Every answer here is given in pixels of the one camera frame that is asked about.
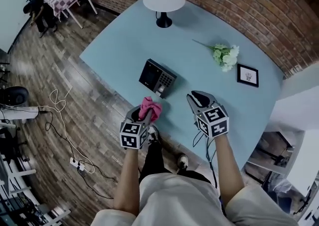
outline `white wall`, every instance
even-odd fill
[[[29,18],[23,13],[26,0],[0,0],[0,48],[8,52],[16,35]]]
[[[276,126],[284,130],[319,129],[319,63],[283,82],[267,129]]]

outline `black picture frame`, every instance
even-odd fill
[[[240,71],[241,71],[241,67],[243,67],[243,68],[246,68],[246,69],[249,69],[249,70],[251,70],[251,71],[256,72],[256,79],[257,79],[256,84],[255,84],[255,83],[252,83],[252,82],[249,82],[249,81],[246,81],[246,80],[242,80],[242,79],[240,78]],[[249,66],[243,65],[243,64],[237,64],[237,82],[239,82],[239,83],[243,83],[243,84],[250,85],[250,86],[253,86],[253,87],[258,88],[258,87],[259,87],[259,76],[258,76],[258,70],[257,70],[257,69],[255,69],[255,68],[252,68],[252,67],[249,67]]]

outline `black pants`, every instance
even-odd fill
[[[161,153],[161,144],[152,143],[149,146],[149,151],[145,158],[145,163],[140,175],[140,183],[146,176],[152,175],[152,174],[159,174],[159,173],[171,173],[171,172],[164,167],[163,156]],[[211,183],[205,176],[195,171],[180,170],[178,172],[178,175]]]
[[[45,30],[45,26],[43,25],[42,17],[45,19],[45,22],[48,24],[49,28],[55,27],[55,21],[53,20],[54,15],[52,13],[52,9],[46,3],[43,6],[44,6],[44,9],[43,9],[41,15],[35,21],[39,32],[43,32]]]

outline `white sleeve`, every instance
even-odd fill
[[[258,185],[246,186],[226,206],[227,218],[236,226],[297,226],[298,223]]]
[[[131,226],[136,216],[119,210],[101,210],[96,215],[91,226]]]

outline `light blue table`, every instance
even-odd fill
[[[239,168],[256,147],[280,94],[283,74],[248,38],[218,17],[186,2],[168,13],[173,25],[159,28],[155,12],[139,0],[109,24],[84,50],[81,58],[132,105],[145,96],[163,105],[156,124],[160,131],[206,160],[205,140],[193,148],[198,130],[186,100],[191,90],[213,94],[230,117],[228,134]],[[238,45],[238,62],[259,70],[259,88],[237,83],[237,68],[222,72],[205,44]],[[139,83],[147,59],[177,74],[171,94],[161,99]]]

